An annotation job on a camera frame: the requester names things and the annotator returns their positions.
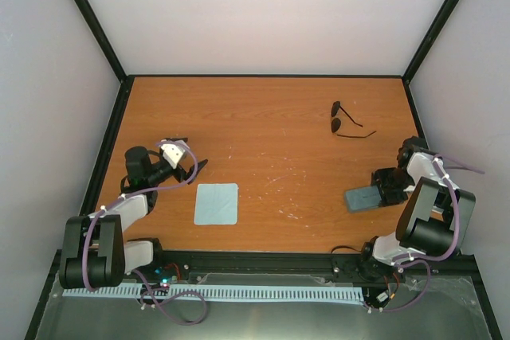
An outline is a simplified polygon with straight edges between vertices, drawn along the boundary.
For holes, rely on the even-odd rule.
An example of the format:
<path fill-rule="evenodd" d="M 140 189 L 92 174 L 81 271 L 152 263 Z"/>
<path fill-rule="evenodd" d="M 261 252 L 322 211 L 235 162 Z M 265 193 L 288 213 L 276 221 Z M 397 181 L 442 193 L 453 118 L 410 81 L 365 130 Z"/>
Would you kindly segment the grey-blue glasses case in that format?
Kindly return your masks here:
<path fill-rule="evenodd" d="M 344 200 L 349 213 L 359 213 L 377 209 L 382 203 L 382 198 L 377 186 L 365 186 L 347 190 L 344 193 Z"/>

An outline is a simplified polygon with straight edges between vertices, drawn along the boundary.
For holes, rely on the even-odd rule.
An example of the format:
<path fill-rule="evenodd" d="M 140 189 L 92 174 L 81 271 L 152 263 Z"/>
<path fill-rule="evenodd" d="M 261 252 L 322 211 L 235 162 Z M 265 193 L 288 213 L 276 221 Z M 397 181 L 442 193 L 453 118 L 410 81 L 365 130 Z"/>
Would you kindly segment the dark round sunglasses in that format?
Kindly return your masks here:
<path fill-rule="evenodd" d="M 345 139 L 367 139 L 374 135 L 376 131 L 371 131 L 370 133 L 361 134 L 361 135 L 347 135 L 345 132 L 342 132 L 343 121 L 348 119 L 352 124 L 357 127 L 362 128 L 363 125 L 354 120 L 354 118 L 345 110 L 339 100 L 334 101 L 331 105 L 331 122 L 330 129 L 333 135 L 336 135 Z"/>

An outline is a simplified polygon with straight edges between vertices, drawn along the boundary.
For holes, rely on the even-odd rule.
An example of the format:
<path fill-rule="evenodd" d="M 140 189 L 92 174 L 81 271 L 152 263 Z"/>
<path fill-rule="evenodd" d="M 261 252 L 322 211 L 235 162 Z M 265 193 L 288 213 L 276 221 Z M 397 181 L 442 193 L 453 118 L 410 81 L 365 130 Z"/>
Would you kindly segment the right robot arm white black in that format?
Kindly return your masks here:
<path fill-rule="evenodd" d="M 451 180 L 444 159 L 413 136 L 403 141 L 395 167 L 375 170 L 369 186 L 345 193 L 352 213 L 404 206 L 393 233 L 364 243 L 357 262 L 362 279 L 373 282 L 414 260 L 459 253 L 476 197 Z"/>

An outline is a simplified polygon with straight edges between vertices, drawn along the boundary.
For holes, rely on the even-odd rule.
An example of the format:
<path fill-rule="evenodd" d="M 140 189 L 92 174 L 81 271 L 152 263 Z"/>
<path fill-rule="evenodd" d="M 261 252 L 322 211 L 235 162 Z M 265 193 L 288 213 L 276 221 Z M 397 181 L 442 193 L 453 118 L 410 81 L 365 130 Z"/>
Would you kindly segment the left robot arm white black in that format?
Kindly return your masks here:
<path fill-rule="evenodd" d="M 175 179 L 175 188 L 189 185 L 208 162 L 197 159 L 185 138 L 164 139 L 157 150 L 131 147 L 124 159 L 127 173 L 120 182 L 118 198 L 94 213 L 66 222 L 59 268 L 64 289 L 95 291 L 120 285 L 136 269 L 152 279 L 165 271 L 166 259 L 158 239 L 125 240 L 124 232 L 153 211 L 169 178 Z"/>

